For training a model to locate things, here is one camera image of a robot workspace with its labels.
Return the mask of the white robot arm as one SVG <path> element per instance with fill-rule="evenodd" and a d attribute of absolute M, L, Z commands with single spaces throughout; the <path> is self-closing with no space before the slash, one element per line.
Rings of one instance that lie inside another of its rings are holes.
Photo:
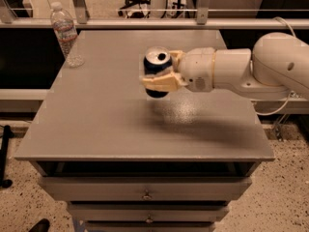
<path fill-rule="evenodd" d="M 280 100 L 292 91 L 309 99 L 309 45 L 284 33 L 269 33 L 252 49 L 194 48 L 188 52 L 149 48 L 143 86 L 160 98 L 182 87 L 191 92 L 225 89 L 254 100 Z"/>

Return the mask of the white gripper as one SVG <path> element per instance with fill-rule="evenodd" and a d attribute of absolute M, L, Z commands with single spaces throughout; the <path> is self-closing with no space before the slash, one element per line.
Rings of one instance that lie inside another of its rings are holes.
<path fill-rule="evenodd" d="M 157 92 L 175 92 L 182 87 L 191 92 L 210 92 L 213 89 L 211 68 L 214 48 L 195 48 L 185 54 L 182 50 L 170 50 L 169 54 L 179 73 L 143 77 L 141 82 L 146 89 Z"/>

